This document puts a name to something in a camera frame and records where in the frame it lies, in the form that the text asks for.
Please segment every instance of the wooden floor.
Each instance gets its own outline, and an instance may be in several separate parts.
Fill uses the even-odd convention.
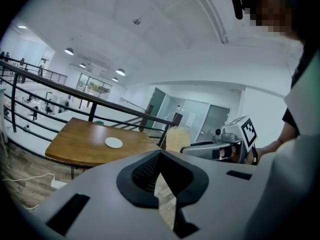
[[[68,183],[71,181],[71,167],[30,154],[14,144],[8,145],[9,156],[6,157],[0,146],[1,179],[27,179],[33,176],[54,174],[57,181]],[[83,172],[82,168],[74,169],[74,177]],[[55,189],[51,187],[52,175],[33,178],[26,181],[4,181],[12,199],[26,208],[40,205]],[[176,198],[170,191],[162,175],[155,186],[154,195],[159,198],[159,213],[173,229],[176,211]]]

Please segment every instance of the black rectangular slot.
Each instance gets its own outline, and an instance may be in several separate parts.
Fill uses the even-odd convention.
[[[247,180],[247,181],[250,180],[252,176],[252,174],[235,171],[235,170],[230,170],[226,174],[233,177],[237,177],[239,179]]]
[[[75,194],[46,225],[64,236],[89,199],[84,194]]]

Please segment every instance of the black shirt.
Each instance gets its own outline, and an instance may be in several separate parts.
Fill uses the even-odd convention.
[[[291,88],[295,86],[299,78],[303,75],[303,73],[305,72],[306,68],[308,67],[309,63],[311,62],[318,48],[319,46],[317,42],[312,42],[312,41],[305,42],[305,45],[303,47],[303,55],[300,59],[298,67],[296,68],[292,76]],[[297,134],[299,135],[299,130],[296,125],[296,122],[288,109],[286,109],[282,120],[284,122],[287,122],[292,127],[294,127],[297,131]]]

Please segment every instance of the black sleeve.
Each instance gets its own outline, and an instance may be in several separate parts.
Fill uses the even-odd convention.
[[[287,122],[289,125],[291,125],[292,127],[294,127],[294,128],[297,130],[297,132],[299,132],[299,131],[298,131],[298,127],[297,127],[297,125],[296,125],[296,122],[295,122],[294,118],[292,117],[289,109],[286,109],[286,111],[285,111],[285,113],[284,113],[284,115],[283,115],[283,117],[282,117],[282,120],[283,120],[284,122]]]

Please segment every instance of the power strip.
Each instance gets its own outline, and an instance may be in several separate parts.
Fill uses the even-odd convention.
[[[56,190],[61,189],[65,185],[67,185],[66,182],[62,182],[62,181],[55,180],[55,179],[51,181],[51,187],[53,187]]]

